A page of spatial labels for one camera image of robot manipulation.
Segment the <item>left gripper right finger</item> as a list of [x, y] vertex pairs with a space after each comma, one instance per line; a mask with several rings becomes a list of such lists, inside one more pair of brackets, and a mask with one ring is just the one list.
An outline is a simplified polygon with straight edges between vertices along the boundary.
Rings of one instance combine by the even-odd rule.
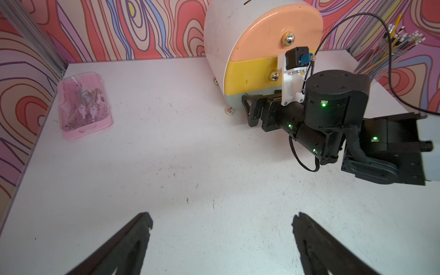
[[321, 227], [299, 213], [292, 222], [293, 235], [306, 275], [376, 275], [378, 272]]

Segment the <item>clear pencil cup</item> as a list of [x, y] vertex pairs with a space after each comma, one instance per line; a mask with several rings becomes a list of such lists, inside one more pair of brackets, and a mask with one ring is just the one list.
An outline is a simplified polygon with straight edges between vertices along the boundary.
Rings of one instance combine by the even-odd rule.
[[403, 15], [388, 26], [388, 31], [383, 35], [367, 54], [360, 60], [354, 73], [368, 75], [371, 80], [378, 81], [388, 74], [390, 63], [399, 61], [410, 50], [426, 40], [425, 35], [419, 31], [406, 32], [402, 21]]

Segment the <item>round white drawer cabinet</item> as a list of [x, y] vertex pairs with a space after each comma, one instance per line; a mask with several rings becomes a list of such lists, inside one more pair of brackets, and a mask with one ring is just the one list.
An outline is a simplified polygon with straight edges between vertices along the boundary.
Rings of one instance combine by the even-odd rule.
[[295, 47], [317, 49], [323, 17], [305, 1], [211, 1], [205, 55], [230, 110], [244, 94], [269, 95], [282, 85], [278, 56]]

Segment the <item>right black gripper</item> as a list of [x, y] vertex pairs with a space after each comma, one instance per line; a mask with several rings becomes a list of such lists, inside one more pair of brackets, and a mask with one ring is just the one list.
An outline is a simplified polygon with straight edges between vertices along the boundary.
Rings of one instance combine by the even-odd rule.
[[306, 129], [304, 105], [291, 102], [283, 106], [281, 93], [266, 96], [244, 94], [242, 104], [249, 127], [257, 126], [261, 119], [262, 129], [265, 132], [277, 129], [283, 129], [285, 132], [303, 132]]

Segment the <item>pink plastic box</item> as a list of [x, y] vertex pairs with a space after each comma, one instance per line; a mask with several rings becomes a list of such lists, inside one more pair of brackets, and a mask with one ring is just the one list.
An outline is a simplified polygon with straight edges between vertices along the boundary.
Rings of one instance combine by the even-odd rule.
[[95, 72], [66, 77], [57, 85], [63, 138], [74, 140], [113, 125], [102, 78]]

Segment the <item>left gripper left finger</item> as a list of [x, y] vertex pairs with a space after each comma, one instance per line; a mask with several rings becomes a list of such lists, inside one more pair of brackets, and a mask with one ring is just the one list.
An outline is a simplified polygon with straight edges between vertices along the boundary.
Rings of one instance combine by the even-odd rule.
[[73, 268], [70, 275], [139, 275], [146, 255], [153, 220], [148, 212], [139, 213]]

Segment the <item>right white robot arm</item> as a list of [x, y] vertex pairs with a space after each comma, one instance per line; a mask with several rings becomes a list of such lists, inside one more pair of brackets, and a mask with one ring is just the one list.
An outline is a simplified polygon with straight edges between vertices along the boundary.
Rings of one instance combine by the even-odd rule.
[[440, 133], [433, 117], [401, 113], [366, 118], [370, 79], [363, 74], [327, 70], [305, 84], [303, 102], [281, 103], [281, 91], [244, 95], [249, 126], [282, 129], [290, 146], [301, 144], [315, 167], [341, 160], [341, 170], [377, 184], [423, 186], [440, 178]]

